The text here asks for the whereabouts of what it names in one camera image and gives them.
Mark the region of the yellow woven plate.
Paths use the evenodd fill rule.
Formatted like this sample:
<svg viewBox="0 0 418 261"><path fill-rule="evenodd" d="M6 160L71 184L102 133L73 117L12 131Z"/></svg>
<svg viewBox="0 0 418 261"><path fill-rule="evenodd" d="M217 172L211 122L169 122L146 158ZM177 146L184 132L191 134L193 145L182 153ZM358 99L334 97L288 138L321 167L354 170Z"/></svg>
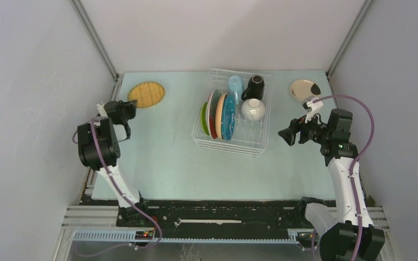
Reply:
<svg viewBox="0 0 418 261"><path fill-rule="evenodd" d="M149 108L160 103L165 97L165 88L158 82L142 82L127 94L128 101L136 101L137 108Z"/></svg>

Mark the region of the cream plate with black spot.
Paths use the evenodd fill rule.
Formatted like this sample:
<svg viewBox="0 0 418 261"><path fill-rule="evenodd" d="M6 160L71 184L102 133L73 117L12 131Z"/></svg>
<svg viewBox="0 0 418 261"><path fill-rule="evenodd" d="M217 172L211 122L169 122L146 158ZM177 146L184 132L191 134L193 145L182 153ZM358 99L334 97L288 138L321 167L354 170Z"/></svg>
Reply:
<svg viewBox="0 0 418 261"><path fill-rule="evenodd" d="M321 89L315 82L299 79L291 83L290 93L297 101L302 102L311 96L320 97Z"/></svg>

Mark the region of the blue polka dot plate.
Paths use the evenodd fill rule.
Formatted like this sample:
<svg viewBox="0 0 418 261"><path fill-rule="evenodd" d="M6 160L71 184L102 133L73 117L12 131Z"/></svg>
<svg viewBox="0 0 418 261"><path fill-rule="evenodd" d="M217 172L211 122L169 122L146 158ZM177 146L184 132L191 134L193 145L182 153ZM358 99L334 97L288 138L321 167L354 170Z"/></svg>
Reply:
<svg viewBox="0 0 418 261"><path fill-rule="evenodd" d="M235 127L235 99L227 94L222 107L221 132L224 140L231 140Z"/></svg>

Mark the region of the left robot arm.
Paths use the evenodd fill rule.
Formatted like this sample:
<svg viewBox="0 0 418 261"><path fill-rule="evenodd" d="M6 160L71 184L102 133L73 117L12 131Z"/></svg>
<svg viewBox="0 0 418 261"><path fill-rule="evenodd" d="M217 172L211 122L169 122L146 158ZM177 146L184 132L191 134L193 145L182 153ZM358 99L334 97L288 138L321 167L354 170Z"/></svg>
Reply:
<svg viewBox="0 0 418 261"><path fill-rule="evenodd" d="M128 121L135 118L137 101L110 101L98 104L99 113L89 122L77 127L78 155L81 163L102 176L118 200L118 222L145 226L150 211L138 189L121 174L118 159L121 156L116 132L122 140L131 138Z"/></svg>

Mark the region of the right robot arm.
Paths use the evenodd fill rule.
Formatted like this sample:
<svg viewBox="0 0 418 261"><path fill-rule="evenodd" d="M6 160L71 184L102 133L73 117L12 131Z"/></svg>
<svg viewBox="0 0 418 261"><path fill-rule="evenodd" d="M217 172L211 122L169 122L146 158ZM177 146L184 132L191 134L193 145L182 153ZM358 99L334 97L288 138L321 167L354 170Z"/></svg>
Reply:
<svg viewBox="0 0 418 261"><path fill-rule="evenodd" d="M375 228L364 201L358 150L349 141L352 122L351 112L333 109L327 123L322 123L319 116L302 116L278 132L290 146L308 141L319 144L333 181L335 216L319 203L307 203L294 216L301 227L313 225L320 237L321 260L376 260L385 244L384 231Z"/></svg>

